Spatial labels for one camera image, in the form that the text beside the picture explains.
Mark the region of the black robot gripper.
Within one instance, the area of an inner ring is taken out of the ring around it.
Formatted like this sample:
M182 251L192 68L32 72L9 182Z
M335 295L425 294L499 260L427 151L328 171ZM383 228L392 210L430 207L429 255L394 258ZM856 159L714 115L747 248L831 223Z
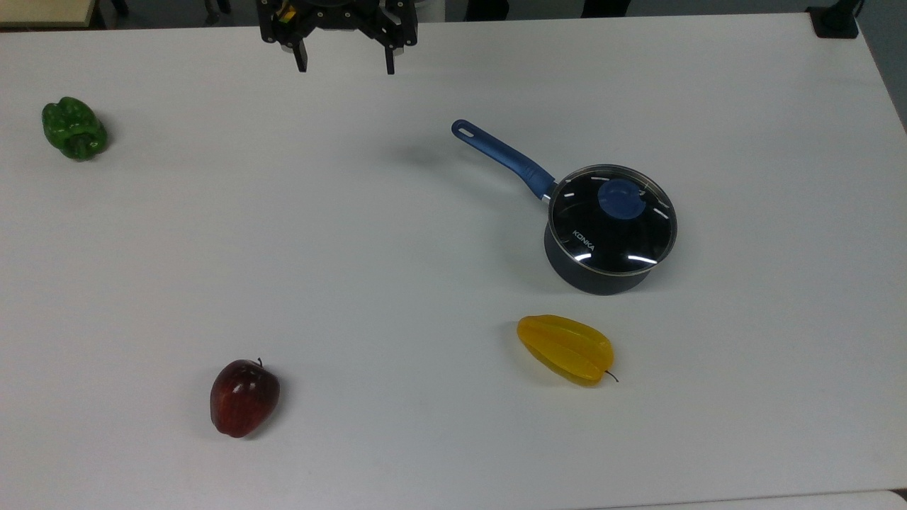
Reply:
M315 30L359 31L385 48L388 75L395 52L418 42L415 1L259 1L262 40L293 49L299 72L308 70L304 39Z

